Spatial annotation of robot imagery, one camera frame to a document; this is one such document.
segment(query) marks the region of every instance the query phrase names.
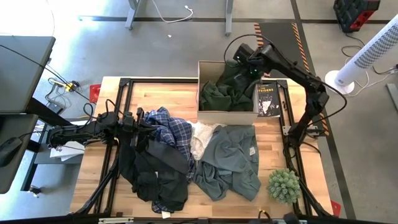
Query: concrete floor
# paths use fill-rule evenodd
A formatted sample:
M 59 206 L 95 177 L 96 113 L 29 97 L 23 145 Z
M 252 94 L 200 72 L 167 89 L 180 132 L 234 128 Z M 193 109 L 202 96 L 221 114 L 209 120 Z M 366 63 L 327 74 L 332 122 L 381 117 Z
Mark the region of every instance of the concrete floor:
M 157 0 L 165 17 L 182 17 L 187 14 L 184 5 L 195 11 L 195 17 L 224 17 L 224 1 L 212 0 Z M 84 16 L 126 17 L 126 0 L 89 1 L 0 1 L 1 33 L 14 35 L 51 35 L 52 14 L 55 18 L 54 36 L 57 38 L 50 66 L 67 80 L 82 85 L 82 93 L 88 95 L 89 85 L 101 83 L 103 76 L 162 76 L 194 77 L 198 60 L 222 60 L 227 44 L 235 37 L 253 33 L 252 22 L 233 23 L 233 33 L 225 37 L 222 22 L 135 22 L 133 30 L 124 28 L 124 22 L 79 21 Z M 383 0 L 380 10 L 372 19 L 391 19 L 398 12 L 396 0 Z M 302 19 L 333 19 L 333 0 L 297 0 Z M 139 17 L 157 17 L 151 1 L 143 2 Z M 235 18 L 293 19 L 289 0 L 235 0 Z M 383 25 L 365 25 L 355 36 L 368 41 Z M 340 48 L 357 44 L 345 37 L 337 25 L 304 24 L 308 48 L 315 72 L 324 77 L 327 71 L 341 68 L 345 56 Z M 255 46 L 256 40 L 246 42 Z M 398 63 L 393 50 L 375 66 L 387 70 Z M 381 77 L 369 73 L 374 82 Z M 52 75 L 44 72 L 34 94 L 45 102 L 44 95 L 51 86 L 47 79 Z M 398 181 L 396 179 L 395 137 L 398 113 L 385 89 L 385 83 L 398 85 L 394 75 L 383 83 L 364 90 L 355 98 L 348 99 L 347 108 L 330 118 L 335 135 L 349 192 L 357 219 L 379 222 L 396 222 L 398 218 Z M 329 93 L 331 99 L 327 111 L 332 113 L 342 105 L 338 95 Z M 65 95 L 69 106 L 62 116 L 83 116 L 85 100 L 74 93 Z M 323 168 L 331 199 L 341 203 L 340 191 L 330 155 L 324 139 L 320 139 Z M 2 213 L 0 220 L 64 215 L 75 186 L 78 166 L 40 165 L 33 184 L 45 187 L 40 198 L 20 192 L 21 182 L 29 165 L 31 153 L 26 152 L 11 190 L 0 195 Z

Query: plaid shirt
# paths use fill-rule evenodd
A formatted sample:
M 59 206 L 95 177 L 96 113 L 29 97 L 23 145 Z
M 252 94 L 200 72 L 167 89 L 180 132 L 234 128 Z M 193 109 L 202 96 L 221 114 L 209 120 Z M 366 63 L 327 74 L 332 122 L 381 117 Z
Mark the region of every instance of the plaid shirt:
M 152 110 L 144 115 L 147 124 L 155 126 L 156 131 L 152 132 L 152 137 L 163 144 L 167 144 L 180 151 L 188 161 L 187 180 L 190 181 L 195 174 L 195 162 L 190 152 L 192 137 L 192 126 L 181 118 L 171 118 L 169 111 L 163 106 L 159 110 Z M 156 213 L 174 212 L 161 205 L 158 201 L 152 202 L 152 209 Z

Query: wooden table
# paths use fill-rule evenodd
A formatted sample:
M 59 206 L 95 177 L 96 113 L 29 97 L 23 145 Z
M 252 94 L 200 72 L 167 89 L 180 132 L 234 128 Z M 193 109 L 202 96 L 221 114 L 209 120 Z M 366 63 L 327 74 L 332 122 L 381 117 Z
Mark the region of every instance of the wooden table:
M 116 100 L 119 79 L 120 77 L 103 78 L 95 114 L 105 112 L 104 102 L 106 99 Z M 294 118 L 298 121 L 304 112 L 304 89 L 292 80 L 287 80 L 287 82 Z M 196 96 L 197 84 L 135 83 L 130 111 L 135 114 L 137 107 L 142 107 L 144 111 L 150 111 L 164 106 L 172 116 L 196 122 Z M 121 108 L 124 108 L 125 97 L 126 93 L 121 100 Z M 256 198 L 250 202 L 229 190 L 224 199 L 213 202 L 196 184 L 191 183 L 188 187 L 189 195 L 184 209 L 173 213 L 172 218 L 254 218 L 257 217 L 259 208 L 268 211 L 273 218 L 282 218 L 284 214 L 292 212 L 292 206 L 279 204 L 269 198 L 266 190 L 269 174 L 275 169 L 286 168 L 285 158 L 282 154 L 279 119 L 258 119 L 254 125 L 256 126 L 260 154 L 259 178 L 262 183 Z M 317 143 L 310 138 L 306 138 L 305 142 L 317 146 Z M 105 147 L 103 144 L 93 144 L 86 148 L 70 206 L 71 212 L 81 208 L 98 186 Z M 319 153 L 304 144 L 301 146 L 301 153 L 308 188 L 323 205 L 323 208 L 332 213 Z M 108 188 L 104 191 L 101 209 L 105 207 L 107 196 Z M 152 211 L 150 205 L 151 202 L 144 202 L 132 193 L 130 183 L 120 176 L 114 195 L 113 215 L 116 212 L 123 212 L 124 217 L 161 217 L 160 214 Z M 301 210 L 305 211 L 302 199 L 299 200 L 299 205 Z

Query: white tower fan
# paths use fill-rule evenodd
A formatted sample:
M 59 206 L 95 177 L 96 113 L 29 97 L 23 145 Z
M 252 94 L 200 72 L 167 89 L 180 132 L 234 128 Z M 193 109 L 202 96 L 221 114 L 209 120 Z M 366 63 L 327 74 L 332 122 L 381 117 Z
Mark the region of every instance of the white tower fan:
M 398 44 L 398 15 L 374 36 L 340 71 L 330 71 L 325 82 L 342 94 L 354 90 L 354 80 Z

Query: succulent plant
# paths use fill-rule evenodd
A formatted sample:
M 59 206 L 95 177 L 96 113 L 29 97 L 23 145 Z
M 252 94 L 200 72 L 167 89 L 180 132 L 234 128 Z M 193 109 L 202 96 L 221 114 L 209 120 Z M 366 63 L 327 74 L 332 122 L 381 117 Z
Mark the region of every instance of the succulent plant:
M 279 203 L 292 204 L 300 197 L 299 178 L 288 169 L 275 170 L 269 175 L 268 194 Z

